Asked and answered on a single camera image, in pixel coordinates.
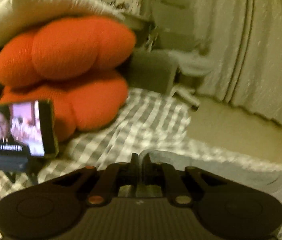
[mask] man on screen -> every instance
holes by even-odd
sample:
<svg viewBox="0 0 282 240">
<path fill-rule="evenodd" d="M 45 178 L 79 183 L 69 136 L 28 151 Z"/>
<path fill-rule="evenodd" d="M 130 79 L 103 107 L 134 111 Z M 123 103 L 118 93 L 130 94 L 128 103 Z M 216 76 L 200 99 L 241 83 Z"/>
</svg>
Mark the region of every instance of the man on screen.
<svg viewBox="0 0 282 240">
<path fill-rule="evenodd" d="M 0 154 L 30 156 L 29 146 L 15 140 L 12 136 L 10 118 L 9 106 L 0 106 Z"/>
</svg>

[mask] phone screen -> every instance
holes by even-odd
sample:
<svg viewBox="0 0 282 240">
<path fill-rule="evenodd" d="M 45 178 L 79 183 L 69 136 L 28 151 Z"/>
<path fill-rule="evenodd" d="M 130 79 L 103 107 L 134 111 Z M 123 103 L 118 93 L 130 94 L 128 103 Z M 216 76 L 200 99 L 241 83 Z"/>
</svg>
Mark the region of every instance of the phone screen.
<svg viewBox="0 0 282 240">
<path fill-rule="evenodd" d="M 39 101 L 0 105 L 0 153 L 44 157 L 39 105 Z"/>
</svg>

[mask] smartphone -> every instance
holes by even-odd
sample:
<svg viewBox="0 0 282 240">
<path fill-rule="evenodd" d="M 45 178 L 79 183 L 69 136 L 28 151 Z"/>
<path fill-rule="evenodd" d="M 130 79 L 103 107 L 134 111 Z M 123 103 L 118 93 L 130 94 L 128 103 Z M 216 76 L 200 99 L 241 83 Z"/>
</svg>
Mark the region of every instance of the smartphone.
<svg viewBox="0 0 282 240">
<path fill-rule="evenodd" d="M 54 158 L 59 148 L 54 135 L 50 100 L 0 105 L 0 155 Z"/>
</svg>

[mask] bedding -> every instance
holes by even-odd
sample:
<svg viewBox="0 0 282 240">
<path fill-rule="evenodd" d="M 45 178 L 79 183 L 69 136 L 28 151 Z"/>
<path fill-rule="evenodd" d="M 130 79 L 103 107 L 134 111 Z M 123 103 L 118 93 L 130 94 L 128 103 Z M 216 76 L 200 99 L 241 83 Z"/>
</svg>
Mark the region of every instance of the bedding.
<svg viewBox="0 0 282 240">
<path fill-rule="evenodd" d="M 248 186 L 266 188 L 282 202 L 282 165 L 189 139 L 187 112 L 188 107 L 176 99 L 130 89 L 125 106 L 111 125 L 101 131 L 78 133 L 60 145 L 58 157 L 40 171 L 38 180 L 43 182 L 86 165 L 104 169 L 114 162 L 129 161 L 133 152 L 142 158 L 150 151 L 154 161 L 171 163 L 177 169 L 196 165 L 226 178 L 240 179 Z M 0 171 L 0 199 L 28 186 L 30 182 L 24 174 L 12 184 Z"/>
</svg>

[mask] orange pillow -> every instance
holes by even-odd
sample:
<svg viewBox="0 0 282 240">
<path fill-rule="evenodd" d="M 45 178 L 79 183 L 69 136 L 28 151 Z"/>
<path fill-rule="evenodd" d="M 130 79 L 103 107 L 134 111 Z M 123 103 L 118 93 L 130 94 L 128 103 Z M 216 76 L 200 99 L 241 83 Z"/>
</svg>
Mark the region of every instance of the orange pillow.
<svg viewBox="0 0 282 240">
<path fill-rule="evenodd" d="M 16 36 L 0 52 L 0 82 L 25 87 L 67 80 L 90 69 L 113 69 L 132 53 L 136 38 L 102 16 L 62 18 Z"/>
<path fill-rule="evenodd" d="M 32 88 L 5 87 L 0 103 L 51 99 L 54 131 L 58 140 L 68 139 L 77 128 L 95 130 L 109 124 L 128 96 L 125 79 L 115 70 L 91 71 L 63 82 L 46 82 Z"/>
</svg>

